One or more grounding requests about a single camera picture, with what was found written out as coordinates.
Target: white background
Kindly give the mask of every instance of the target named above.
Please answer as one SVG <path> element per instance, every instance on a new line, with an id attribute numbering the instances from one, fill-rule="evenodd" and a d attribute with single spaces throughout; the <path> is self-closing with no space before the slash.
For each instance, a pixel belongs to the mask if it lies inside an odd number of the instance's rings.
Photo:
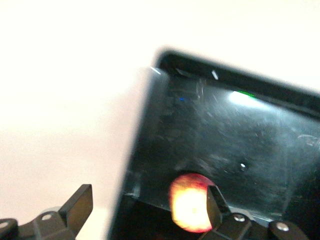
<path id="1" fill-rule="evenodd" d="M 139 121 L 139 67 L 165 48 L 320 93 L 317 0 L 0 0 L 0 218 L 83 183 L 102 239 Z"/>

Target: red apple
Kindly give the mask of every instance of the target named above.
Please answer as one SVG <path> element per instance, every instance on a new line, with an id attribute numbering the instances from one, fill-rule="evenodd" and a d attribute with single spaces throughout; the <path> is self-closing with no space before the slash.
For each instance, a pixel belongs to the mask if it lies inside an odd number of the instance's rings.
<path id="1" fill-rule="evenodd" d="M 207 189 L 214 183 L 198 173 L 176 178 L 169 188 L 169 206 L 173 222 L 182 229 L 203 233 L 212 229 L 207 213 Z"/>

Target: black plastic container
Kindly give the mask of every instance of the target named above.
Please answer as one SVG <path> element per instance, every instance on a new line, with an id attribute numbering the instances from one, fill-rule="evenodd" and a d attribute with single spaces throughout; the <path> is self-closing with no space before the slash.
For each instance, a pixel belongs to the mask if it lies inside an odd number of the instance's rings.
<path id="1" fill-rule="evenodd" d="M 109 238 L 198 239 L 168 203 L 172 180 L 195 172 L 257 222 L 289 220 L 318 239 L 319 96 L 175 51 L 155 67 Z"/>

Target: scratched plastic surface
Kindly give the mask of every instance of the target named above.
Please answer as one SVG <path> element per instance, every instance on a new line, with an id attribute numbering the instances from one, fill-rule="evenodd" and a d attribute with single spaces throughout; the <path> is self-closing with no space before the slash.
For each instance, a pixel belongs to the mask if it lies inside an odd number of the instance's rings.
<path id="1" fill-rule="evenodd" d="M 203 79 L 172 78 L 165 106 L 152 141 L 133 157 L 140 201 L 168 210 L 170 182 L 197 172 L 232 207 L 267 221 L 298 222 L 310 204 L 319 210 L 315 118 Z"/>

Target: green light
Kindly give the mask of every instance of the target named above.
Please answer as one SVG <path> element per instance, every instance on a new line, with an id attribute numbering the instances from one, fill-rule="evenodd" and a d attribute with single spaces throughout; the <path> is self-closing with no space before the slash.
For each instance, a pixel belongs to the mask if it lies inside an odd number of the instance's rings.
<path id="1" fill-rule="evenodd" d="M 249 96 L 249 97 L 255 98 L 255 95 L 254 95 L 254 94 L 249 93 L 249 92 L 246 92 L 246 91 L 238 91 L 238 93 L 241 93 L 241 94 L 247 95 L 247 96 Z"/>

